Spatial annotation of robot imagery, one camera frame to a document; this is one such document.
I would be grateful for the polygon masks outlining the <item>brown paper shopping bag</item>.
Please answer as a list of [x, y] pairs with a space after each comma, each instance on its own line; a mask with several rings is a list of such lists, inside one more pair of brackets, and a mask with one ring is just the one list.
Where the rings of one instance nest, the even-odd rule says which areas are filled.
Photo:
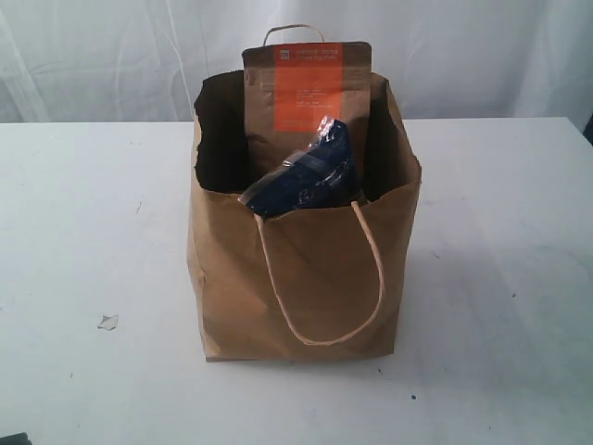
[[195, 101], [187, 264], [208, 361], [347, 361], [395, 348], [420, 187], [389, 81], [372, 71], [361, 197], [262, 218], [238, 201], [257, 180], [244, 66]]

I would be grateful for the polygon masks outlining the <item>dark noodle packet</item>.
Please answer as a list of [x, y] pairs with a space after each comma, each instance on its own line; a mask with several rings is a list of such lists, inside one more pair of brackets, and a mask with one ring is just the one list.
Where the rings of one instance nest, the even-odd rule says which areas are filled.
[[253, 183], [238, 201], [262, 218], [338, 208], [361, 197], [347, 125], [322, 118], [315, 138]]

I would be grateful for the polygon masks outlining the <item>brown pouch orange label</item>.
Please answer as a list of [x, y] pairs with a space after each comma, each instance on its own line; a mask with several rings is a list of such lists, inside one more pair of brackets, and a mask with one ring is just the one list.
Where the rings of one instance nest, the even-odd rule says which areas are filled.
[[244, 62], [245, 132], [259, 178], [313, 140], [323, 117], [344, 122], [357, 173], [364, 173], [372, 47], [364, 42], [250, 48]]

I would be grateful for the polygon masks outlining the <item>small clear plastic scrap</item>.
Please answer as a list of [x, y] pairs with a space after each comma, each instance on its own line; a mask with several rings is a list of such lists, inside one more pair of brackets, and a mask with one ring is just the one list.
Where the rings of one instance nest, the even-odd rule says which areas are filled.
[[114, 315], [103, 315], [102, 320], [98, 324], [97, 328], [100, 330], [105, 331], [113, 331], [117, 328], [119, 323], [119, 316], [117, 314]]

